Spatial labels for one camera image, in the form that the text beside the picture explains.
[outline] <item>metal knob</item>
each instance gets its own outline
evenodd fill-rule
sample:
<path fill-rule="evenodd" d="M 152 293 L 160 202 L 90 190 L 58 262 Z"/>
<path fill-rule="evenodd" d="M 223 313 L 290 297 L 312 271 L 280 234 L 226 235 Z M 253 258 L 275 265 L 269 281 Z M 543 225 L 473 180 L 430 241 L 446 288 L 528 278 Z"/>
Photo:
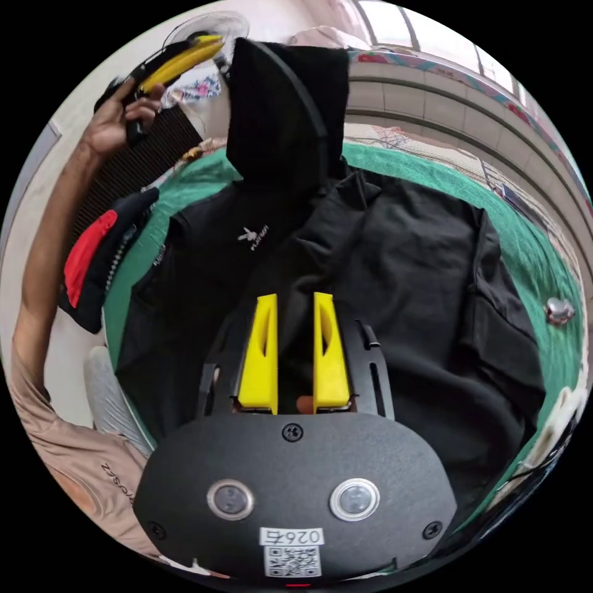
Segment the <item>metal knob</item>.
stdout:
<path fill-rule="evenodd" d="M 342 482 L 329 499 L 332 513 L 342 521 L 362 521 L 370 517 L 379 506 L 378 488 L 363 478 Z"/>
<path fill-rule="evenodd" d="M 253 511 L 255 499 L 246 485 L 237 480 L 220 480 L 208 489 L 208 507 L 221 519 L 240 521 Z"/>

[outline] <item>hood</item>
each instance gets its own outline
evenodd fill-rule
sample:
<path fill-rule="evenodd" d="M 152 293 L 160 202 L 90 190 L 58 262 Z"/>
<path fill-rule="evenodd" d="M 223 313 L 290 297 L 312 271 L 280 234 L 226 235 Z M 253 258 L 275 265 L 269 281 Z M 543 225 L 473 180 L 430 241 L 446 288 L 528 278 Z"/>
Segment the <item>hood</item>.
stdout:
<path fill-rule="evenodd" d="M 341 49 L 235 42 L 227 157 L 246 183 L 301 194 L 345 175 L 348 63 Z"/>

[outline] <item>label sticker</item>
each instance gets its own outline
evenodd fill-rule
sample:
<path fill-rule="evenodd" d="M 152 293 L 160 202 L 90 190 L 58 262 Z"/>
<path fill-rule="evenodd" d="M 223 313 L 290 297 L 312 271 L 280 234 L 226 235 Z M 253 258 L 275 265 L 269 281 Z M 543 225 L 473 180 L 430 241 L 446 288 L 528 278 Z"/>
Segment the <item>label sticker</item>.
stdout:
<path fill-rule="evenodd" d="M 259 529 L 266 576 L 310 578 L 321 576 L 323 529 Z"/>
<path fill-rule="evenodd" d="M 299 545 L 323 545 L 323 529 L 259 529 L 259 544 L 281 547 Z"/>
<path fill-rule="evenodd" d="M 321 576 L 318 545 L 264 546 L 266 576 L 306 578 Z"/>

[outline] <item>person's arm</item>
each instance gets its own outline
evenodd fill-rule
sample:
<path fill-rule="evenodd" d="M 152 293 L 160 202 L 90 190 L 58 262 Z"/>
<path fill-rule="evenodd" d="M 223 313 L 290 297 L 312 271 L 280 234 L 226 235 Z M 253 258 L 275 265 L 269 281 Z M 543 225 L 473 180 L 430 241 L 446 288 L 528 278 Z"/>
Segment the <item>person's arm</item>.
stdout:
<path fill-rule="evenodd" d="M 97 171 L 125 144 L 125 121 L 149 126 L 159 109 L 163 87 L 124 111 L 121 101 L 133 88 L 124 83 L 91 120 L 49 197 L 25 265 L 22 302 L 13 336 L 14 348 L 37 389 L 44 386 L 49 336 L 56 316 L 62 270 L 78 209 Z"/>
<path fill-rule="evenodd" d="M 25 265 L 13 342 L 38 388 L 43 386 L 43 367 L 70 233 L 101 163 L 88 145 L 82 141 L 78 144 L 49 197 Z"/>

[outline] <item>qr code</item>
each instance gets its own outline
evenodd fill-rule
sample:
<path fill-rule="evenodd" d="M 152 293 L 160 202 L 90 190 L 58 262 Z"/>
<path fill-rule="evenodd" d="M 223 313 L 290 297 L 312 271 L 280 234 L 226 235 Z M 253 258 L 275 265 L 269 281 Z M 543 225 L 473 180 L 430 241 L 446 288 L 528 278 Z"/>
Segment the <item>qr code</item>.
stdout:
<path fill-rule="evenodd" d="M 321 576 L 318 545 L 265 546 L 264 561 L 266 576 L 281 578 Z"/>

